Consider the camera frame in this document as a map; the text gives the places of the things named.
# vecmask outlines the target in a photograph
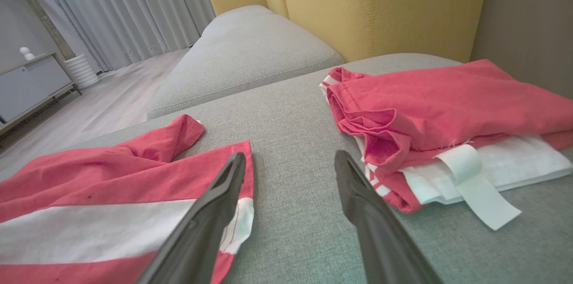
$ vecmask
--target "gray seat cushion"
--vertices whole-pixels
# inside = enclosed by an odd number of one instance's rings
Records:
[[[345,64],[382,74],[457,64],[399,54]],[[180,114],[205,124],[182,156],[250,139],[255,218],[225,283],[365,283],[356,229],[342,214],[334,171],[337,149],[360,153],[338,133],[318,84],[329,69],[194,106],[79,144],[114,145],[167,125]],[[573,158],[573,148],[567,151]],[[561,283],[573,278],[573,178],[504,192],[524,212],[499,231],[465,203],[433,204],[399,220],[447,284]]]
[[[148,118],[342,64],[334,49],[251,5],[217,16],[153,96]]]

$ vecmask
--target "wooden floor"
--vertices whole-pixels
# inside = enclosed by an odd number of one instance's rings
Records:
[[[104,73],[83,96],[74,92],[0,135],[0,170],[145,121],[151,97],[187,51]]]

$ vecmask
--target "cabinet door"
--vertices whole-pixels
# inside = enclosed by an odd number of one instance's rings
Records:
[[[0,75],[0,116],[5,121],[11,121],[48,96],[24,67]]]
[[[26,65],[26,70],[49,95],[72,82],[54,57],[47,57]]]

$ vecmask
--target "tree trunk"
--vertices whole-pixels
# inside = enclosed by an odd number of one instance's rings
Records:
[[[62,53],[62,56],[64,56],[64,59],[69,60],[69,59],[76,57],[76,54],[72,51],[72,48],[70,48],[68,43],[62,37],[62,34],[60,33],[60,31],[58,31],[58,29],[56,29],[56,26],[51,21],[51,19],[47,16],[46,11],[39,4],[38,0],[26,0],[26,2],[31,7],[31,9],[34,11],[36,16],[40,20],[40,22],[43,24],[43,26],[46,28],[46,30],[49,33],[49,35],[51,36],[51,38],[56,43],[58,49]]]

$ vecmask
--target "white tag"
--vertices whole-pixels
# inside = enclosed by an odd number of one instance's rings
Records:
[[[491,229],[500,229],[522,212],[483,176],[481,158],[471,145],[460,145],[436,157],[452,171],[454,185],[467,205]]]

